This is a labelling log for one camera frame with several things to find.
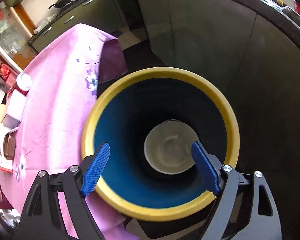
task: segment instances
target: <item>tablecloth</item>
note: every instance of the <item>tablecloth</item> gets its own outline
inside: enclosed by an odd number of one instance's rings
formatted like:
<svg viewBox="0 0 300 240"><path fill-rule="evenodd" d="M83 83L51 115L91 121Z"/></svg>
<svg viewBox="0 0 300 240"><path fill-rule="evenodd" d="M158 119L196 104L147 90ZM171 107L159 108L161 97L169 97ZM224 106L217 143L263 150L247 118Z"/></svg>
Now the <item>tablecloth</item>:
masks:
<svg viewBox="0 0 300 240"><path fill-rule="evenodd" d="M16 133L13 174L0 171L2 191L20 213L40 170L55 174L81 163L81 134L97 84L126 71L118 40L83 24L55 39L24 70L33 82ZM77 237L64 194L58 195L67 231ZM126 232L124 218L95 192L86 202L107 240L138 239Z"/></svg>

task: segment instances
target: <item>cabinet handle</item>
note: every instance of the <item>cabinet handle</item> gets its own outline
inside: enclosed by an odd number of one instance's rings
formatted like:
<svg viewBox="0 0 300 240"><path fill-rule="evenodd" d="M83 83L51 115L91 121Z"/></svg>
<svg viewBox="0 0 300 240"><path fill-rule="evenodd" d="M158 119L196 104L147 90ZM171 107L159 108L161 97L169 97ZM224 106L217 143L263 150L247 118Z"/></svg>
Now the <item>cabinet handle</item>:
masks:
<svg viewBox="0 0 300 240"><path fill-rule="evenodd" d="M48 31L50 31L52 29L52 27L49 27L48 29L46 29L46 31L43 33L43 35L45 35Z"/></svg>
<svg viewBox="0 0 300 240"><path fill-rule="evenodd" d="M68 21L72 20L74 16L71 16L69 19L67 19L64 23L67 23Z"/></svg>
<svg viewBox="0 0 300 240"><path fill-rule="evenodd" d="M83 6L87 5L88 3L91 3L93 2L94 0L90 0L90 1L87 1L86 3L83 4Z"/></svg>

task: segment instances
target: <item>blue gripper pad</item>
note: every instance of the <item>blue gripper pad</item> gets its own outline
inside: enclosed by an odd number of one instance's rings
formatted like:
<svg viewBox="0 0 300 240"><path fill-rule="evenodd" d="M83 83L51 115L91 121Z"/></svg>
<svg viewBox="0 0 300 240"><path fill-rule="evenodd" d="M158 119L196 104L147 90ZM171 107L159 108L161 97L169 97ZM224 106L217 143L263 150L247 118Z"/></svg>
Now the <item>blue gripper pad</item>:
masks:
<svg viewBox="0 0 300 240"><path fill-rule="evenodd" d="M97 182L105 168L110 157L110 145L104 143L99 152L94 157L86 173L83 175L83 183L81 193L86 197L90 192L94 191Z"/></svg>
<svg viewBox="0 0 300 240"><path fill-rule="evenodd" d="M201 175L201 178L206 185L206 189L214 194L214 196L218 196L221 192L219 186L219 177L212 166L209 158L207 157L207 152L203 148L200 141L195 141L191 146L191 155L194 160L197 169Z"/></svg>

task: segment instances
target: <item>silver screw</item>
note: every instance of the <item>silver screw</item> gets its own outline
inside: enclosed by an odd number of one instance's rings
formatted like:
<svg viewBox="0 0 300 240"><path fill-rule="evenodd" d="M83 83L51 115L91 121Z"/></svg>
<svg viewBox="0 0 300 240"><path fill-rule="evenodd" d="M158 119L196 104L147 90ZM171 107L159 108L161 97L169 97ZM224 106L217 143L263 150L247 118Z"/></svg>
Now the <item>silver screw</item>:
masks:
<svg viewBox="0 0 300 240"><path fill-rule="evenodd" d="M71 172L76 172L76 171L78 171L78 169L79 169L79 167L77 165L73 165L70 167Z"/></svg>
<svg viewBox="0 0 300 240"><path fill-rule="evenodd" d="M232 167L231 167L230 165L224 165L224 166L223 166L223 169L224 169L226 172L232 171Z"/></svg>
<svg viewBox="0 0 300 240"><path fill-rule="evenodd" d="M261 178L261 177L262 177L262 172L256 171L256 172L255 172L255 175L256 175L258 178Z"/></svg>
<svg viewBox="0 0 300 240"><path fill-rule="evenodd" d="M39 177L43 177L45 174L46 174L45 171L39 171L38 176L39 176Z"/></svg>

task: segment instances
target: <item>yellow rim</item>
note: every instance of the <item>yellow rim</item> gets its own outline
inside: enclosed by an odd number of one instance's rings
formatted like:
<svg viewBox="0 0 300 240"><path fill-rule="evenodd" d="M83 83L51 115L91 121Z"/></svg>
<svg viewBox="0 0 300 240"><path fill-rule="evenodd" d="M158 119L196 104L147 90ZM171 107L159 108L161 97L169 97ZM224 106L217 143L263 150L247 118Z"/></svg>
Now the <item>yellow rim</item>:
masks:
<svg viewBox="0 0 300 240"><path fill-rule="evenodd" d="M220 111L227 131L227 152L224 164L235 168L239 156L240 135L237 119L225 96L208 80L192 72L171 68L156 67L131 73L112 84L98 98L93 106L82 134L82 159L94 154L93 138L98 120L108 103L122 90L134 83L151 78L174 78L190 83L211 98ZM194 200L171 208L146 208L132 204L118 196L100 177L96 192L111 206L134 218L148 221L169 221L192 215L209 205L214 199L211 192L205 191Z"/></svg>

